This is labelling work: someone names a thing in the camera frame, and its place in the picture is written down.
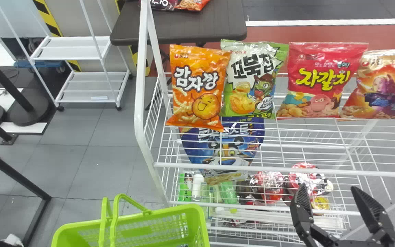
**dark table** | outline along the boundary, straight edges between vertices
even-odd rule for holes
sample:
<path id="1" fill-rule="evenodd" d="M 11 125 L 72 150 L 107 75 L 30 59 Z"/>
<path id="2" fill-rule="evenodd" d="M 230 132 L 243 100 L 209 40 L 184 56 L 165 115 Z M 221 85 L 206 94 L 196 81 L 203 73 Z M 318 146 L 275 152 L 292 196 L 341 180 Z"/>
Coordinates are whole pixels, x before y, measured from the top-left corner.
<path id="1" fill-rule="evenodd" d="M 244 40 L 246 23 L 241 0 L 211 0 L 201 12 L 153 10 L 160 44 Z M 111 33 L 116 46 L 138 44 L 140 7 L 126 2 Z"/>

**snack bag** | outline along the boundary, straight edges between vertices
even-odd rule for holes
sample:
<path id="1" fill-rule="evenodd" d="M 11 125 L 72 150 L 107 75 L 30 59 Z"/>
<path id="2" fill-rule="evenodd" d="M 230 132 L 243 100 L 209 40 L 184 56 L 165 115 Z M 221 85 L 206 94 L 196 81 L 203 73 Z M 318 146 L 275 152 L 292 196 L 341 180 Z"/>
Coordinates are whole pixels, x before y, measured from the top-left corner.
<path id="1" fill-rule="evenodd" d="M 191 163 L 249 166 L 265 135 L 262 118 L 223 117 L 223 133 L 207 128 L 180 128 L 182 146 Z M 241 181 L 243 170 L 200 169 L 205 181 Z"/>
<path id="2" fill-rule="evenodd" d="M 367 43 L 289 43 L 287 95 L 277 117 L 337 117 Z"/>
<path id="3" fill-rule="evenodd" d="M 219 118 L 229 51 L 170 45 L 173 116 L 167 125 L 224 131 Z"/>
<path id="4" fill-rule="evenodd" d="M 182 0 L 175 8 L 201 11 L 210 0 Z"/>
<path id="5" fill-rule="evenodd" d="M 275 77 L 286 59 L 288 45 L 223 39 L 220 46 L 232 51 L 220 115 L 275 117 Z"/>
<path id="6" fill-rule="evenodd" d="M 149 0 L 152 9 L 174 11 L 179 0 Z"/>
<path id="7" fill-rule="evenodd" d="M 370 50 L 362 56 L 357 88 L 340 117 L 395 118 L 395 50 Z"/>

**white wire shelf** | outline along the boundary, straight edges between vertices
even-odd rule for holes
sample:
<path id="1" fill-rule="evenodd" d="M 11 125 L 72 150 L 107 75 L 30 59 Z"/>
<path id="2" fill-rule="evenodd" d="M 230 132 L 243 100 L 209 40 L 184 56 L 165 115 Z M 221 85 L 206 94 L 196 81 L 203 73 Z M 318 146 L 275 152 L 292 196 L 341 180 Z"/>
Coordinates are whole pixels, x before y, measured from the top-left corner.
<path id="1" fill-rule="evenodd" d="M 97 52 L 94 39 L 87 37 L 46 36 L 31 55 L 33 60 L 99 60 L 105 58 L 111 48 L 109 36 L 95 37 L 100 49 Z"/>
<path id="2" fill-rule="evenodd" d="M 279 108 L 285 92 L 277 92 L 275 108 Z M 164 97 L 169 100 L 164 107 Z M 348 94 L 343 96 L 344 105 Z M 222 166 L 192 164 L 182 146 L 179 129 L 166 126 L 166 119 L 172 116 L 171 91 L 161 93 L 159 81 L 155 84 L 152 106 L 147 113 L 144 134 L 152 151 L 153 166 L 157 170 L 163 191 L 169 204 L 185 204 L 178 200 L 179 174 L 196 172 L 199 169 L 244 170 L 249 177 L 260 171 L 324 173 L 332 182 L 334 190 L 322 195 L 329 201 L 329 210 L 313 210 L 322 217 L 335 220 L 335 227 L 327 231 L 336 236 L 351 227 L 349 216 L 359 216 L 350 187 L 357 186 L 368 192 L 383 205 L 392 203 L 384 177 L 395 177 L 395 119 L 362 119 L 341 121 L 334 118 L 294 118 L 284 120 L 265 119 L 264 141 L 252 159 L 250 166 Z M 292 168 L 298 162 L 314 164 L 318 169 Z M 278 200 L 260 205 L 193 202 L 201 206 L 237 208 L 240 210 L 266 210 L 267 214 L 281 214 L 290 218 L 288 201 Z M 265 241 L 268 246 L 279 246 L 276 241 L 302 244 L 294 232 L 292 223 L 246 222 L 237 226 L 227 224 L 229 219 L 214 217 L 209 228 L 211 240 L 219 245 L 248 246 L 250 241 Z M 240 239 L 245 244 L 232 245 L 221 239 Z"/>
<path id="3" fill-rule="evenodd" d="M 105 72 L 74 72 L 68 76 L 56 97 L 58 103 L 114 103 L 120 101 L 129 72 L 108 72 L 110 89 Z"/>

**smiling potato character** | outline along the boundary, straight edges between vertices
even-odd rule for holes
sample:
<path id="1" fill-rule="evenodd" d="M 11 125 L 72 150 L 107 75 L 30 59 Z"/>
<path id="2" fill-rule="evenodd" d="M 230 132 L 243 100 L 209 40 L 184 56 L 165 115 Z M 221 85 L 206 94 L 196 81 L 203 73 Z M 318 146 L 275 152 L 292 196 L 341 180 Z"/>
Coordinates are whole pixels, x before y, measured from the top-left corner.
<path id="1" fill-rule="evenodd" d="M 194 100 L 191 109 L 196 117 L 208 120 L 219 114 L 220 102 L 214 94 L 203 94 Z"/>

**orange snack bag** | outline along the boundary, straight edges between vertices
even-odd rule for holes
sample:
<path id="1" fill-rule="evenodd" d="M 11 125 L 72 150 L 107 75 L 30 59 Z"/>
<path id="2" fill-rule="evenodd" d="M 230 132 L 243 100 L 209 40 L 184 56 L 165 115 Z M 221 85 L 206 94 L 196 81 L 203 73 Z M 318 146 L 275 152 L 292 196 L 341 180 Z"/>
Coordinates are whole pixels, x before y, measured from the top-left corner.
<path id="1" fill-rule="evenodd" d="M 230 51 L 170 45 L 173 116 L 167 125 L 224 131 L 219 112 Z"/>

